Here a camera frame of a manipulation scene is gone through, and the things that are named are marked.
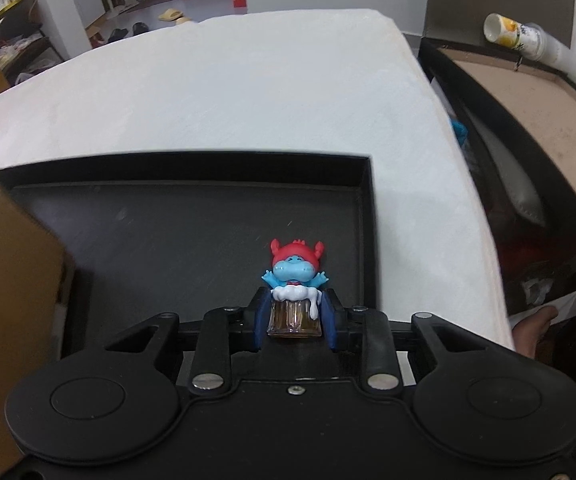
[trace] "blue cartoon figure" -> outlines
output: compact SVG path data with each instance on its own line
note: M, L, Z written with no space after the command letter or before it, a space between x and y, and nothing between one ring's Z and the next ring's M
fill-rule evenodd
M270 243L273 253L273 270L261 277L273 290L276 301L310 300L310 317L319 317L318 305L321 292L318 288L328 281L325 272L319 272L319 259L324 253L321 242L314 250L303 240L295 240L283 247L276 238Z

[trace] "white bed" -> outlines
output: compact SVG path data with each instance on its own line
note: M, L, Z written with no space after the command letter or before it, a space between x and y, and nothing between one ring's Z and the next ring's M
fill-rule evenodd
M448 117L373 10L225 16L97 48L0 95L0 168L148 150L369 155L380 298L511 347L492 237Z

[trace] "round black disc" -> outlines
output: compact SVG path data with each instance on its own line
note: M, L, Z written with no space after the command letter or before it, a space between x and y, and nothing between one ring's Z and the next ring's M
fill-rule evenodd
M174 421L179 400L143 356L91 350L23 379L5 412L27 452L56 463L107 463L148 447Z
M442 355L413 409L436 440L482 462L536 462L576 439L576 384L502 348Z

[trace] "floor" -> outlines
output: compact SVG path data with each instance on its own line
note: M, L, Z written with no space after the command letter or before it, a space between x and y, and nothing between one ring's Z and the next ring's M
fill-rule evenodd
M235 9L232 6L232 0L172 0L109 18L100 27L101 35L107 40L114 28L127 28L128 36L132 36L132 25L137 22L145 23L150 30L173 27L175 22L162 22L158 19L159 14L170 8L181 10L185 16L195 22L202 22L216 16L246 13L246 9Z

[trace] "paper cup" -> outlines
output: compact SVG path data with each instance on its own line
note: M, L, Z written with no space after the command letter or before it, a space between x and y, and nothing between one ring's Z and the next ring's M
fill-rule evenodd
M490 14L484 22L485 39L508 48L515 48L519 44L519 22L506 18L501 14Z

